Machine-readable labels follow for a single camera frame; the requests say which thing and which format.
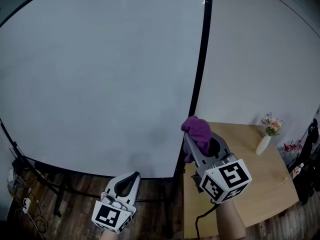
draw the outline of flower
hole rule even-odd
[[[272,117],[272,113],[267,113],[266,114],[266,118],[261,120],[261,122],[266,125],[266,129],[265,132],[269,135],[269,136],[277,136],[279,135],[278,131],[281,129],[282,127],[282,120],[278,120],[274,117]]]

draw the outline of purple cloth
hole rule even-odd
[[[202,153],[209,153],[211,129],[206,120],[199,119],[195,115],[190,116],[181,125],[181,130],[190,135]],[[189,156],[184,161],[186,163],[192,162]]]

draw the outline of pink flower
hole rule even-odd
[[[282,126],[282,122],[280,122],[279,120],[276,120],[275,118],[272,118],[270,124],[268,125],[268,127],[274,130],[275,132],[279,131],[281,126]]]

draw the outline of black frame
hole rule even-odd
[[[0,28],[6,23],[16,12],[18,12],[21,8],[23,8],[25,5],[30,3],[33,0],[26,0],[24,3],[22,3],[18,8],[16,8],[3,22],[0,23]],[[198,64],[197,64],[197,70],[196,70],[196,75],[195,75],[195,80],[194,80],[194,87],[193,87],[193,93],[192,93],[192,98],[191,98],[191,103],[190,103],[190,109],[188,116],[193,116],[196,112],[196,107],[197,107],[197,102],[198,102],[198,97],[199,97],[199,92],[200,92],[200,87],[201,87],[201,82],[202,82],[202,77],[203,77],[203,72],[204,72],[204,67],[205,67],[205,61],[206,61],[206,55],[207,55],[207,47],[208,47],[208,41],[209,41],[209,32],[210,32],[210,24],[211,24],[211,13],[212,13],[212,3],[213,0],[205,0],[204,3],[204,14],[203,14],[203,26],[202,26],[202,35],[201,35],[201,43],[200,43],[200,50],[199,50],[199,57],[198,57]],[[99,195],[94,195],[94,194],[88,194],[84,193],[81,191],[75,190],[71,186],[70,182],[70,172],[73,172],[68,169],[61,169],[61,171],[64,173],[62,182],[60,185],[56,185],[53,183],[48,182],[46,179],[44,179],[38,172],[37,170],[31,165],[31,163],[28,161],[27,157],[24,156],[23,153],[20,152],[20,149],[15,141],[12,140],[10,137],[6,127],[3,124],[3,121],[0,118],[0,124],[1,127],[10,141],[14,152],[16,153],[17,157],[27,166],[31,169],[31,171],[36,175],[36,179],[44,186],[47,186],[51,191],[53,191],[56,195],[56,203],[54,206],[54,214],[57,216],[61,216],[61,213],[59,212],[59,207],[60,203],[62,200],[63,192],[64,191],[69,191],[72,194],[78,194],[86,197],[92,197],[92,198],[97,198],[100,199]],[[167,232],[170,234],[170,227],[169,227],[169,214],[168,214],[168,209],[169,205],[171,204],[173,198],[176,195],[176,191],[178,188],[178,184],[180,181],[180,178],[183,174],[183,170],[185,167],[185,153],[183,151],[183,140],[179,152],[179,157],[177,160],[176,168],[174,171],[173,178],[143,178],[142,180],[159,180],[159,179],[173,179],[172,187],[169,196],[167,197],[166,194],[166,188],[163,185],[162,188],[160,189],[160,193],[162,193],[163,198],[158,198],[158,199],[137,199],[136,202],[144,202],[144,203],[164,203],[164,208],[165,208],[165,217],[166,217],[166,226],[167,226]]]

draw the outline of wooden table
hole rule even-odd
[[[262,137],[257,126],[231,123],[209,123],[211,130],[224,138],[230,151],[243,159],[252,182],[233,199],[244,225],[262,222],[295,204],[299,199],[288,170],[276,147],[270,143],[261,155],[255,150]],[[196,217],[204,214],[213,204],[205,193],[198,193],[193,179],[194,163],[185,165],[183,175],[184,238],[196,238]],[[199,219],[201,237],[218,235],[216,212]]]

